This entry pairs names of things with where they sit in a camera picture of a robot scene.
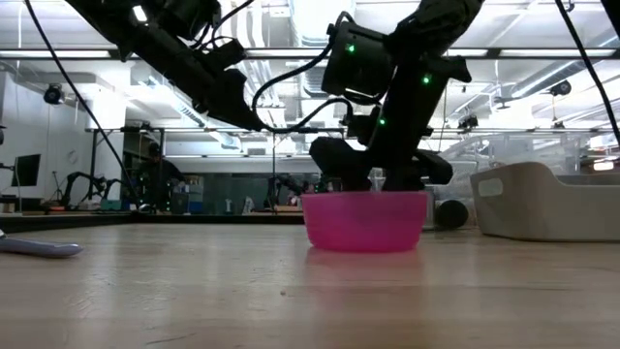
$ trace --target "black cable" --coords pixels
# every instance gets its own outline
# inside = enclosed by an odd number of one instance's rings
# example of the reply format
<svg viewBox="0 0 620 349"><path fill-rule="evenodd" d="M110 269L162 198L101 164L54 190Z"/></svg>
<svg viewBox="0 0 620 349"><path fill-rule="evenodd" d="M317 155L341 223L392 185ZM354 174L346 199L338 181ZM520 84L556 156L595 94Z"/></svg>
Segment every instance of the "black cable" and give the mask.
<svg viewBox="0 0 620 349"><path fill-rule="evenodd" d="M211 24L210 24L210 23L209 23L209 24L206 24L206 26L205 26L205 27L204 27L204 29L202 30L202 34L201 34L201 36L199 37L199 39L198 39L198 40L196 40L196 42L195 42L195 43L193 43L193 44L191 44L191 45L190 45L190 48L191 48L191 49L198 48L200 45L202 45L202 42L204 41L204 38L206 38L206 35L207 35L207 34L208 34L208 32L209 32L209 29L211 29Z"/></svg>
<svg viewBox="0 0 620 349"><path fill-rule="evenodd" d="M225 16L223 16L222 19L213 27L213 32L211 33L211 40L209 40L209 42L213 43L213 45L217 47L217 45L215 45L215 39L216 39L215 35L217 35L217 31L220 30L220 27L222 27L222 24L224 24L224 22L226 22L227 20L231 19L234 15L238 14L239 11L252 5L254 1L255 0L247 0L246 2L244 2L240 6L237 6L234 10L230 11Z"/></svg>
<svg viewBox="0 0 620 349"><path fill-rule="evenodd" d="M329 99L327 101L325 101L323 104L321 104L320 106L318 106L315 110L313 110L312 112L310 112L308 114L308 116L304 117L303 120L301 120L298 124L296 124L295 126L291 126L288 128L273 128L269 125L264 125L264 128L269 131L272 132L274 134L278 134L278 135L282 135L282 134L290 134L291 132L296 132L299 131L299 129L301 129L303 126L305 126L308 122L310 122L310 120L315 117L319 111L322 111L325 107L332 105L334 103L344 103L347 106L347 117L353 117L353 105L351 104L351 102L347 101L344 98L332 98Z"/></svg>
<svg viewBox="0 0 620 349"><path fill-rule="evenodd" d="M446 130L446 122L447 122L447 113L448 113L448 87L444 90L444 122L442 122L442 132L439 134L439 147L437 148L437 152L442 152L442 141L444 140L444 130Z"/></svg>
<svg viewBox="0 0 620 349"><path fill-rule="evenodd" d="M337 33L337 30L340 27L340 24L342 23L342 21L344 19L346 19L346 20L348 20L350 22L355 23L353 17L349 13L343 11L342 13L340 13L338 18L336 19L336 23L334 24L334 28L335 28L335 30L333 31L334 33ZM334 34L330 35L329 36L329 40L327 42L327 45L325 46L325 48L323 48L323 51L318 56L314 57L310 62L304 64L301 67L293 69L290 72L285 73L285 74L283 74L283 75L281 75L279 77L273 78L273 79L269 80L268 82L266 82L263 86L261 86L261 88L259 88L259 90L254 95L254 98L252 99L252 111L254 113L257 113L257 106L259 104L259 99L261 98L263 93L265 91L267 91L267 89L269 87L271 87L274 84L276 84L278 82L281 82L281 81L283 81L285 79L289 79L289 78L297 76L297 75L299 75L299 74L301 74L303 72L306 72L306 71L314 68L322 60L324 60L327 57L327 55L329 54L329 52L331 51L331 48L333 48L334 40L335 40L335 35ZM321 111L323 108L325 108L326 106L328 106L330 104L333 104L333 103L344 103L344 104L346 104L347 105L347 116L348 117L353 117L353 106L351 105L351 102L349 102L348 100L346 100L344 98L333 98L333 99L327 100L325 103L320 105L318 108L316 108L310 114L308 114L308 116L306 116L301 122L299 122L298 124L296 124L293 127L289 127L289 128L286 128L286 129L275 129L275 128L270 127L270 126L265 125L265 124L263 126L269 132L274 132L274 133L279 133L279 134L291 133L291 132L299 130L301 127L303 127L303 125L307 124L308 121L310 121L311 118L313 118L317 113L319 113L319 111Z"/></svg>
<svg viewBox="0 0 620 349"><path fill-rule="evenodd" d="M108 136L106 136L106 133L104 132L104 129L101 127L101 124L99 123L99 120L97 120L97 117L95 117L95 114L93 113L93 111L88 107L88 105L86 104L86 101L84 100L84 98L79 93L78 89L76 88L76 86L72 82L71 78L69 78L69 75L67 74L67 71L65 71L65 68L63 67L62 63L60 63L60 59L58 59L58 56L56 55L56 51L51 46L51 43L49 42L49 39L47 38L46 32L43 30L43 27L41 26L41 23L39 22L39 19L37 18L37 15L35 14L35 10L32 7L32 3L30 2L30 0L24 0L24 3L26 5L26 8L28 9L28 13L32 17L32 21L34 22L35 26L37 27L37 31L39 31L39 34L41 35L41 39L43 39L44 43L46 43L47 50L49 50L49 53L51 54L51 57L53 58L54 62L56 63L56 66L58 67L58 70L60 70L60 74L62 74L63 78L71 86L71 89L76 94L77 99L82 104L82 106L84 107L84 109L86 110L86 112L88 113L90 118L92 118L93 122L95 122L95 125L97 125L97 129L101 132L102 136L104 137L104 140L106 140L106 143L108 144L109 149L111 150L112 154L114 155L114 158L116 158L116 161L118 162L118 165L120 165L120 169L123 172L123 174L128 179L131 179L129 177L129 173L127 172L127 169L125 168L125 165L123 165L123 161L120 159L120 156L118 156L118 153L116 152L116 149L114 149L114 146L109 141ZM138 205L138 195L136 194L136 190L134 189L134 186L131 183L130 183L130 190L131 190L131 194L132 194L132 199L135 201L135 204L138 207L139 206Z"/></svg>
<svg viewBox="0 0 620 349"><path fill-rule="evenodd" d="M278 82L284 81L285 79L292 78L294 76L297 76L303 72L306 72L314 68L317 64L319 64L322 60L324 60L327 57L332 47L333 47L333 42L329 42L327 46L323 49L323 51L318 56L314 57L310 62L304 64L303 66L299 68L293 69L288 73L285 73L279 77L273 78L269 80L268 82L266 82L263 86L261 86L261 88L259 88L258 91L256 91L256 94L254 95L254 98L252 99L252 111L256 112L257 106L259 104L259 99L261 98L263 93L267 91L269 87L273 86L274 84Z"/></svg>
<svg viewBox="0 0 620 349"><path fill-rule="evenodd" d="M569 17L569 13L564 8L564 4L562 3L562 0L555 0L555 4L558 6L558 10L560 10L560 15L562 15L562 19L566 23L566 26L568 27L569 32L571 32L571 36L573 37L574 43L576 44L577 49L579 50L579 54L581 54L581 59L583 59L583 63L588 68L588 72L590 73L590 76L592 77L594 84L596 84L597 89L599 90L599 93L601 93L601 98L603 99L604 108L607 111L609 122L611 122L611 129L613 129L613 135L615 136L616 141L618 142L618 146L620 146L620 130L618 129L618 123L616 121L616 117L613 114L613 108L611 106L611 103L609 102L609 97L607 96L605 87L603 86L601 79L599 79L599 75L594 69L594 65L592 65L592 61L590 60L590 57L588 57L588 53L586 52L585 47L583 46L583 43L581 42L581 39L579 39L579 34L577 34L577 31L574 29L573 22L571 21L571 18Z"/></svg>
<svg viewBox="0 0 620 349"><path fill-rule="evenodd" d="M106 136L108 136L108 137L109 137L109 135L111 135L112 133L114 133L114 130L110 130L110 131L106 134ZM103 143L104 141L105 141L104 139L100 139L100 140L97 142L97 146L99 146L99 144Z"/></svg>
<svg viewBox="0 0 620 349"><path fill-rule="evenodd" d="M233 37L220 35L220 36L218 36L216 38L213 38L213 39L207 41L206 43L200 45L199 49L206 49L209 45L214 45L215 46L215 42L217 42L218 40L224 40L224 39L234 40Z"/></svg>

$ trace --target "plastic bowl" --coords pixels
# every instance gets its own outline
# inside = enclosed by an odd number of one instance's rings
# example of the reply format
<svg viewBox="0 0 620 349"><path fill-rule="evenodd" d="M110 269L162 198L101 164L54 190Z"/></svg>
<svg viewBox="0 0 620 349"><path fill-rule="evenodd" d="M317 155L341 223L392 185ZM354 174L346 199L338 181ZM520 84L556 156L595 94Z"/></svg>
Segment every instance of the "plastic bowl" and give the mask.
<svg viewBox="0 0 620 349"><path fill-rule="evenodd" d="M425 192L311 194L302 198L310 242L347 252L400 252L419 241Z"/></svg>

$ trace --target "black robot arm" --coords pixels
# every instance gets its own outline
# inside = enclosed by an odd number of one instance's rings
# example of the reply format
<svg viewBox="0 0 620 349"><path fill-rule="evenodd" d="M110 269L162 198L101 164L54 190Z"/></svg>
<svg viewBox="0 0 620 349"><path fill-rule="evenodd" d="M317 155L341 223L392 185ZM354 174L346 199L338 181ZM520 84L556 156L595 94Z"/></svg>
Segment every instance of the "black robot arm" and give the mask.
<svg viewBox="0 0 620 349"><path fill-rule="evenodd" d="M265 202L268 203L272 209L279 205L280 189L282 186L287 187L296 196L301 196L304 192L303 187L297 184L297 182L289 175L277 174L270 177L267 181L267 195Z"/></svg>
<svg viewBox="0 0 620 349"><path fill-rule="evenodd" d="M209 54L189 48L220 14L217 0L67 0L99 33L118 46L123 61L137 54L193 101L198 112L248 130L263 124L243 99L246 77L228 69L246 57L237 40ZM147 20L133 8L140 6Z"/></svg>
<svg viewBox="0 0 620 349"><path fill-rule="evenodd" d="M384 190L420 190L425 174L435 183L450 181L450 164L418 145L432 132L428 123L449 79L472 79L462 57L443 54L465 33L482 2L422 0L389 35L354 22L331 28L333 52L322 89L378 107L367 119L346 120L365 151L345 140L313 142L310 155L324 174L340 177L345 191L369 190L372 168L386 170Z"/></svg>
<svg viewBox="0 0 620 349"><path fill-rule="evenodd" d="M118 183L121 188L124 186L126 188L129 188L129 184L120 180L120 179L109 179L106 181L106 189L104 190L104 195L101 197L102 199L107 199L108 195L109 195L109 191L112 188L112 185L114 185L114 183Z"/></svg>
<svg viewBox="0 0 620 349"><path fill-rule="evenodd" d="M106 189L105 178L95 177L90 174L85 174L81 172L74 172L72 174L67 175L67 187L65 188L65 193L62 195L62 198L60 199L60 203L59 203L61 206L66 207L71 202L71 191L74 187L74 183L76 182L76 179L80 177L88 179L90 184L92 184L95 187L95 189L97 189L97 192L99 193L101 193L102 191Z"/></svg>

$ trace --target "table surface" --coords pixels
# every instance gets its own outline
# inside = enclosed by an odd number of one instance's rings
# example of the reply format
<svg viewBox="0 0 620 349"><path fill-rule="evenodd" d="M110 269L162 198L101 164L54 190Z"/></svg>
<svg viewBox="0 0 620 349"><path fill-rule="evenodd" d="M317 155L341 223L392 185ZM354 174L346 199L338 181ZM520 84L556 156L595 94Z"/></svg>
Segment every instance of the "table surface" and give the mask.
<svg viewBox="0 0 620 349"><path fill-rule="evenodd" d="M0 254L8 348L608 348L620 245L428 234L410 253L316 250L302 226L125 225L15 235Z"/></svg>

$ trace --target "person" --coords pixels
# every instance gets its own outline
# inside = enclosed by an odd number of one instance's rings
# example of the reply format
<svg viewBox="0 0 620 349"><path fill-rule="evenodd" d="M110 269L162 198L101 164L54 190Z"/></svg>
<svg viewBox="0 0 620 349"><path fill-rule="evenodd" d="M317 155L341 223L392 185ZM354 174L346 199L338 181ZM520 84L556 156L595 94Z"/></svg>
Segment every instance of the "person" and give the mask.
<svg viewBox="0 0 620 349"><path fill-rule="evenodd" d="M138 177L148 176L145 199L147 203L155 205L157 209L165 210L171 200L169 182L177 180L177 185L183 187L185 186L185 176L172 162L162 159L158 144L150 144L148 157L149 160L143 162L138 170Z"/></svg>

